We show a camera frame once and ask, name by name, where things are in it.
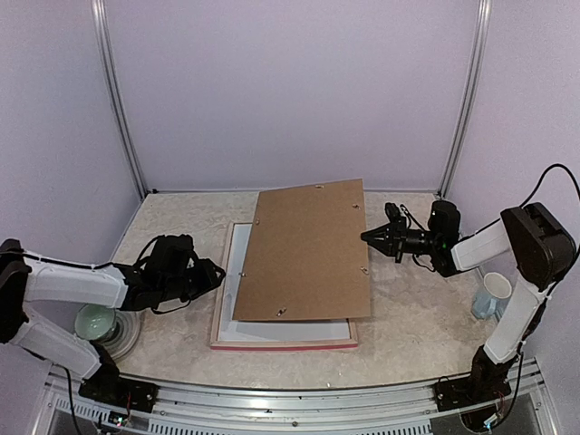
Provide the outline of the brown cardboard backing board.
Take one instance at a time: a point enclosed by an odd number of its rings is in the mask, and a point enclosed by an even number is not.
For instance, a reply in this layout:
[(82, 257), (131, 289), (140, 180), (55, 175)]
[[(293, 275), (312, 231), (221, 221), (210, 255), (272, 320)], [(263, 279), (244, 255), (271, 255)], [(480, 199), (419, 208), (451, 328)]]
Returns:
[(371, 314), (363, 182), (259, 193), (233, 317), (246, 322)]

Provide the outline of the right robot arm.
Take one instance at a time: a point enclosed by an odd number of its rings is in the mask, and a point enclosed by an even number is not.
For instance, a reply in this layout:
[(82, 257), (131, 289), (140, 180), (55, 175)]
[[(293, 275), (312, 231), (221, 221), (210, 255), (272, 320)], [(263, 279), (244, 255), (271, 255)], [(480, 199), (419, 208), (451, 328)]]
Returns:
[(411, 227), (404, 206), (386, 203), (385, 215), (387, 223), (363, 232), (362, 241), (397, 262), (406, 254), (427, 256), (443, 277), (511, 256), (511, 295), (495, 330), (476, 350), (467, 376), (434, 388), (442, 410), (509, 395), (509, 370), (537, 328), (554, 285), (578, 258), (572, 235), (540, 202), (506, 208), (496, 222), (468, 237), (460, 237), (459, 210), (447, 200), (432, 203), (426, 227)]

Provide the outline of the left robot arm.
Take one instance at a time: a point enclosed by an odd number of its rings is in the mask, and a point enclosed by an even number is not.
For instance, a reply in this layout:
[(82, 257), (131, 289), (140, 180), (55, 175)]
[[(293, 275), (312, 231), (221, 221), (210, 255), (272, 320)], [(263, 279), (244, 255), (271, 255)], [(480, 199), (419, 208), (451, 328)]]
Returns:
[(151, 411), (158, 386), (121, 376), (105, 347), (67, 332), (33, 309), (34, 301), (64, 301), (124, 312), (188, 305), (221, 286), (225, 270), (199, 257), (189, 235), (157, 236), (131, 265), (68, 263), (26, 252), (17, 239), (1, 245), (1, 341), (77, 373), (79, 393), (94, 401)]

